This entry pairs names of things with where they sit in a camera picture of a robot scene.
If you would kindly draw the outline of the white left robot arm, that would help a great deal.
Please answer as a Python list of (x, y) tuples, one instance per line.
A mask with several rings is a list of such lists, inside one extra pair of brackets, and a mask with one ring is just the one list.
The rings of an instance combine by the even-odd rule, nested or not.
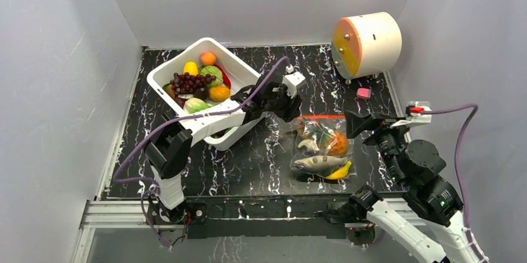
[(154, 131), (144, 153), (160, 190), (157, 200), (162, 206), (162, 216), (170, 223), (179, 223), (185, 217), (181, 172), (195, 144), (225, 129), (258, 120), (265, 113), (274, 113), (290, 122), (300, 114), (302, 99), (298, 92), (305, 83), (293, 75), (285, 76), (281, 83), (259, 80), (211, 109), (177, 117), (168, 121), (161, 131)]

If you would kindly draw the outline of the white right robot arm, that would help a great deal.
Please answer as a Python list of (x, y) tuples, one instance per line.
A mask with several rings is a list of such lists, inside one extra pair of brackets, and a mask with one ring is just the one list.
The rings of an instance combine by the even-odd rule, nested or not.
[(322, 216), (330, 223), (372, 223), (419, 262), (488, 262), (471, 230), (464, 190), (440, 175), (446, 161), (436, 146), (422, 139), (410, 142), (404, 139), (410, 128), (430, 123), (433, 115), (434, 111), (420, 102), (408, 106), (403, 117), (345, 113), (347, 137), (353, 139), (364, 131), (370, 132), (364, 144), (379, 149), (389, 175), (406, 187), (404, 201), (434, 233), (433, 238), (422, 233), (367, 185), (347, 201), (328, 203)]

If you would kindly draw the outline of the grey toy fish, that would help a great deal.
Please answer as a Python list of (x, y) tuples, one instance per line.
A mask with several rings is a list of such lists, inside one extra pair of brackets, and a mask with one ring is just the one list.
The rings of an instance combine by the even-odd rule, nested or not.
[(315, 155), (293, 161), (291, 169), (296, 172), (328, 176), (350, 163), (351, 161), (347, 157)]

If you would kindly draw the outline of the yellow toy banana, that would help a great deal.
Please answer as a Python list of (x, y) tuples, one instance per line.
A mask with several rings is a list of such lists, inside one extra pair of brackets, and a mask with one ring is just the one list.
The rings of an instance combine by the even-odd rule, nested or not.
[(327, 180), (340, 180), (340, 179), (346, 178), (349, 174), (349, 170), (351, 166), (352, 166), (352, 162), (347, 161), (341, 168), (329, 174), (328, 176), (324, 176), (323, 178)]

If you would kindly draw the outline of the orange toy pineapple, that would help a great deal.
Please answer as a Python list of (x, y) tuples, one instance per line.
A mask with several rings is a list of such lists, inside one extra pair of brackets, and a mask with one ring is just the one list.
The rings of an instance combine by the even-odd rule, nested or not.
[(303, 126), (302, 138), (314, 140), (323, 151), (322, 154), (344, 157), (349, 150), (349, 141), (340, 131), (316, 121), (306, 121)]

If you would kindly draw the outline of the clear zip top bag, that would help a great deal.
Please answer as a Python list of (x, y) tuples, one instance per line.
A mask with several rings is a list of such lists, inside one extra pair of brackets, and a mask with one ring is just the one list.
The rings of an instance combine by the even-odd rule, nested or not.
[(354, 140), (346, 134), (343, 115), (307, 115), (292, 122), (295, 151), (290, 162), (293, 175), (337, 181), (353, 173)]

